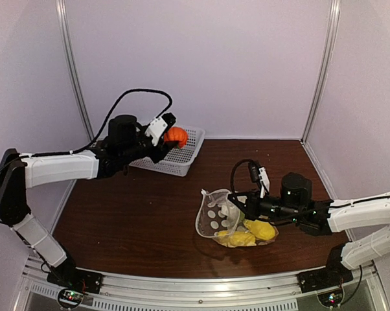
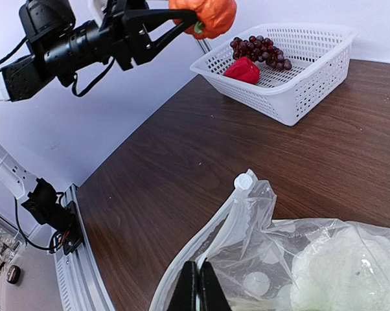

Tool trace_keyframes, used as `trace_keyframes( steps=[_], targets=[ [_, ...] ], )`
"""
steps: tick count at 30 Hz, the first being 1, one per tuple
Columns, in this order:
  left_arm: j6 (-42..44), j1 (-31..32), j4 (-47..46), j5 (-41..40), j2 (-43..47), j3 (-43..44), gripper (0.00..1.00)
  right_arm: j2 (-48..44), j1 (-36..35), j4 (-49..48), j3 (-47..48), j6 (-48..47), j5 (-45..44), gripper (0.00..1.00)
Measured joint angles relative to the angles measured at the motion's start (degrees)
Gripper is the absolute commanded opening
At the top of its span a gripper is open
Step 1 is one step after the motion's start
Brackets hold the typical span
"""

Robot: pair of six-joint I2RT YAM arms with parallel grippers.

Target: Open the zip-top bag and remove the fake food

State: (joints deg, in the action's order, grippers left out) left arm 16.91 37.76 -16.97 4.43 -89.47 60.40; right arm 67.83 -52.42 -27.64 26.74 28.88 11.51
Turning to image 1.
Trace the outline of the clear zip top bag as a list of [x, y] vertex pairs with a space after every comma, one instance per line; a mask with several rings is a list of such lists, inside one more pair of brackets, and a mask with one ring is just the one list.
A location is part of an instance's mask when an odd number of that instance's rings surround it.
[[[230, 191], [227, 189], [218, 189], [209, 192], [207, 197], [202, 196], [201, 205], [195, 220], [195, 229], [198, 235], [212, 239], [217, 243], [216, 235], [220, 231], [228, 231], [229, 234], [235, 231], [251, 233], [244, 227], [244, 220], [247, 219], [245, 219], [244, 214], [238, 207], [230, 202], [228, 199], [229, 194]], [[272, 226], [276, 230], [276, 237], [271, 240], [259, 240], [256, 238], [256, 246], [265, 246], [276, 240], [279, 231], [274, 225]]]

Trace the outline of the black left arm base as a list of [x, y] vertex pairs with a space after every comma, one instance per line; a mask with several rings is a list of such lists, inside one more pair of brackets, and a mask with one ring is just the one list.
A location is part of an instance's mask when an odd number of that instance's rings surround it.
[[49, 267], [47, 281], [63, 286], [76, 292], [99, 294], [102, 286], [103, 274], [76, 267], [76, 264], [65, 260], [59, 266]]

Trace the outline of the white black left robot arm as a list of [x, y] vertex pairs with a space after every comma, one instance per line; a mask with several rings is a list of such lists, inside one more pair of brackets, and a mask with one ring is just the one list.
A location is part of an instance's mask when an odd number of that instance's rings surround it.
[[164, 159], [175, 147], [164, 140], [175, 122], [172, 113], [164, 113], [146, 126], [132, 115], [119, 115], [110, 120], [103, 140], [82, 151], [40, 155], [9, 148], [0, 162], [0, 222], [15, 231], [59, 281], [74, 288], [81, 274], [50, 232], [64, 194], [77, 180], [111, 178], [146, 157], [154, 163]]

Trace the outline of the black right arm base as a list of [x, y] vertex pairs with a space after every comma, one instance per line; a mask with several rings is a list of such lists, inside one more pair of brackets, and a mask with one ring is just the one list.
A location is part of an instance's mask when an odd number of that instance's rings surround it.
[[346, 268], [320, 268], [308, 270], [297, 275], [301, 292], [308, 293], [331, 287], [340, 287], [354, 279], [353, 274]]

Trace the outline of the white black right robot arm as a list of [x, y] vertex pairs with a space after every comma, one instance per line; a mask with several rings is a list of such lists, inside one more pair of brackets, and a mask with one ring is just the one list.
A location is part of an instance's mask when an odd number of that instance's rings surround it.
[[358, 227], [381, 228], [357, 241], [338, 248], [334, 261], [320, 271], [320, 281], [335, 285], [345, 274], [378, 257], [390, 253], [390, 192], [351, 200], [312, 199], [312, 182], [290, 172], [281, 181], [279, 196], [268, 194], [265, 172], [252, 176], [259, 190], [232, 191], [228, 198], [248, 220], [288, 222], [312, 236], [325, 236]]

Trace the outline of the yellow fake banana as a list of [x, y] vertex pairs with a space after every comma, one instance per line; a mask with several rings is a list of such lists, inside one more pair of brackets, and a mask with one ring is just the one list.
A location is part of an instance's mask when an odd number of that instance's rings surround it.
[[235, 231], [229, 234], [228, 231], [220, 231], [216, 235], [216, 241], [227, 248], [256, 246], [256, 238], [249, 232]]

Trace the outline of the orange fake food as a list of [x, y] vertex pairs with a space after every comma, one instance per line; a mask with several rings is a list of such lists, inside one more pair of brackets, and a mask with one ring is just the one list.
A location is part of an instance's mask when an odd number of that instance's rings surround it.
[[188, 133], [180, 127], [172, 127], [163, 136], [164, 142], [177, 143], [179, 148], [183, 148], [189, 139]]

